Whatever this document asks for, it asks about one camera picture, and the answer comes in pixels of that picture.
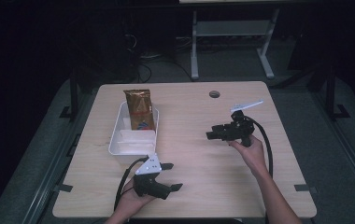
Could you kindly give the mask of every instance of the snack bag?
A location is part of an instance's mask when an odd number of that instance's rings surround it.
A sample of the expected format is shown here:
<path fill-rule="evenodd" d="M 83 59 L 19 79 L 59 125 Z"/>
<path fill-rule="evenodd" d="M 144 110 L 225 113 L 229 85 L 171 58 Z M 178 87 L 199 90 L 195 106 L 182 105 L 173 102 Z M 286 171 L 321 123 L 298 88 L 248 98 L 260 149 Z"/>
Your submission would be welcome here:
<path fill-rule="evenodd" d="M 132 130 L 154 130 L 150 90 L 124 91 Z"/>

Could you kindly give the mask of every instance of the cable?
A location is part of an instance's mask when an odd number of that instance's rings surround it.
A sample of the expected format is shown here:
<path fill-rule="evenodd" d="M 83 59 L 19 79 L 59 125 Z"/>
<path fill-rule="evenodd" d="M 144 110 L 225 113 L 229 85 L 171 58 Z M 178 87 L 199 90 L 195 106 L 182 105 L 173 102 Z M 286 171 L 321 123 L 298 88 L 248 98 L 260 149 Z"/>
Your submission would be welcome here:
<path fill-rule="evenodd" d="M 176 46 L 176 52 L 185 52 L 192 48 L 192 38 L 191 37 L 181 37 L 177 39 L 177 42 L 182 42 Z"/>
<path fill-rule="evenodd" d="M 146 63 L 172 63 L 172 64 L 178 66 L 179 68 L 181 68 L 181 69 L 183 70 L 183 72 L 186 74 L 186 76 L 189 77 L 190 81 L 193 81 L 193 80 L 192 80 L 192 77 L 191 77 L 190 74 L 186 71 L 186 69 L 185 69 L 182 65 L 180 65 L 180 64 L 178 64 L 178 63 L 176 63 L 176 62 L 173 62 L 173 61 L 157 61 L 157 62 L 146 62 Z"/>
<path fill-rule="evenodd" d="M 148 66 L 145 66 L 145 65 L 142 64 L 142 63 L 140 63 L 139 65 L 140 65 L 140 66 L 143 66 L 143 67 L 145 67 L 145 68 L 147 68 L 147 69 L 149 70 L 149 77 L 146 78 L 146 80 L 143 80 L 143 79 L 142 79 L 142 76 L 140 76 L 140 72 L 138 71 L 138 72 L 137 72 L 137 83 L 140 83 L 140 81 L 141 81 L 142 83 L 146 83 L 146 82 L 148 82 L 148 81 L 150 80 L 150 78 L 151 78 L 151 75 L 152 75 L 151 69 L 150 69 Z"/>
<path fill-rule="evenodd" d="M 124 193 L 128 192 L 129 190 L 133 189 L 134 187 L 128 188 L 126 191 L 124 191 L 121 195 L 123 195 Z"/>
<path fill-rule="evenodd" d="M 136 44 L 137 44 L 136 36 L 134 36 L 134 35 L 125 35 L 125 37 L 131 37 L 135 41 L 134 44 L 129 48 L 129 49 L 134 49 L 136 47 Z"/>
<path fill-rule="evenodd" d="M 256 120 L 245 116 L 247 119 L 250 119 L 256 126 L 259 128 L 259 131 L 262 133 L 262 136 L 264 138 L 265 146 L 267 148 L 267 154 L 268 154 L 268 173 L 270 174 L 271 177 L 273 177 L 273 172 L 274 172 L 274 161 L 273 161 L 273 152 L 271 151 L 271 145 L 270 141 L 268 140 L 268 136 L 265 133 L 264 128 L 262 125 L 260 125 Z"/>
<path fill-rule="evenodd" d="M 153 55 L 150 55 L 150 56 L 140 56 L 140 59 L 153 60 L 153 59 L 156 59 L 156 58 L 160 58 L 162 56 L 163 56 L 162 54 L 153 54 Z"/>
<path fill-rule="evenodd" d="M 121 195 L 122 195 L 122 188 L 124 187 L 124 184 L 125 184 L 125 181 L 128 177 L 128 174 L 131 172 L 132 168 L 140 161 L 144 162 L 148 159 L 149 157 L 145 157 L 145 158 L 141 158 L 141 159 L 138 159 L 136 161 L 134 161 L 130 167 L 128 169 L 125 170 L 125 173 L 124 175 L 122 176 L 122 179 L 121 179 L 121 182 L 120 182 L 120 185 L 119 185 L 119 189 L 117 189 L 117 193 L 116 193 L 116 201 L 114 202 L 114 210 L 116 210 L 117 208 L 117 205 L 119 204 L 119 201 L 120 201 L 120 198 L 121 198 Z"/>

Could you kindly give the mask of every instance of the human hand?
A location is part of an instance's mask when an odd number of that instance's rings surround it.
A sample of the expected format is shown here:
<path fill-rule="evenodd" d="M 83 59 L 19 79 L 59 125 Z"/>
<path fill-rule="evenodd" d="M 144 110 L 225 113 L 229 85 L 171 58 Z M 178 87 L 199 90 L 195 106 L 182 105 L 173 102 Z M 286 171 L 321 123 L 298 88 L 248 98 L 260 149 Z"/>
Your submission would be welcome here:
<path fill-rule="evenodd" d="M 227 141 L 229 146 L 234 147 L 241 154 L 250 171 L 255 175 L 268 173 L 265 165 L 263 143 L 252 134 L 249 136 L 250 147 L 244 147 L 236 141 Z"/>
<path fill-rule="evenodd" d="M 122 189 L 119 204 L 113 215 L 107 220 L 108 224 L 121 224 L 140 211 L 143 206 L 154 200 L 150 195 L 138 196 L 134 190 L 134 180 L 131 179 Z"/>

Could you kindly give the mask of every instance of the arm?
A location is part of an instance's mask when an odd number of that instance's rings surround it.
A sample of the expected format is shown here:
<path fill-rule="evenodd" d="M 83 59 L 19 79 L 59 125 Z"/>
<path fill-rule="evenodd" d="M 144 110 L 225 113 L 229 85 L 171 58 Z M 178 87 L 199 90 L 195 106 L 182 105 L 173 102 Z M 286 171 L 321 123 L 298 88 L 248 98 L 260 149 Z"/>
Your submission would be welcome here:
<path fill-rule="evenodd" d="M 133 189 L 134 180 L 131 179 L 123 188 L 116 210 L 106 221 L 106 224 L 123 224 L 131 216 L 155 198 L 149 195 L 139 197 Z"/>
<path fill-rule="evenodd" d="M 228 143 L 241 154 L 250 171 L 256 177 L 270 223 L 301 223 L 268 173 L 263 143 L 253 135 L 250 136 L 250 142 L 250 147 L 244 147 L 235 141 Z"/>

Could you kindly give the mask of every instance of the white tray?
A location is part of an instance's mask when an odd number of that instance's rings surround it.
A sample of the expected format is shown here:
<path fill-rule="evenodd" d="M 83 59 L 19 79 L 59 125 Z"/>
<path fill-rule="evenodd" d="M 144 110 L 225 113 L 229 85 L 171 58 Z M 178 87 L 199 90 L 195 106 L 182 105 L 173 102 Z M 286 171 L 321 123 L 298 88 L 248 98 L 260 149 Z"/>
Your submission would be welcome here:
<path fill-rule="evenodd" d="M 129 116 L 128 105 L 123 102 L 120 106 L 119 115 L 117 116 L 116 125 L 114 126 L 113 134 L 111 135 L 110 145 L 108 151 L 113 155 L 121 164 L 131 164 L 137 159 L 151 156 L 155 153 L 157 143 L 157 130 L 159 121 L 159 111 L 153 105 L 153 118 L 155 126 L 155 136 L 152 141 L 123 141 L 121 130 L 131 130 L 131 121 Z"/>

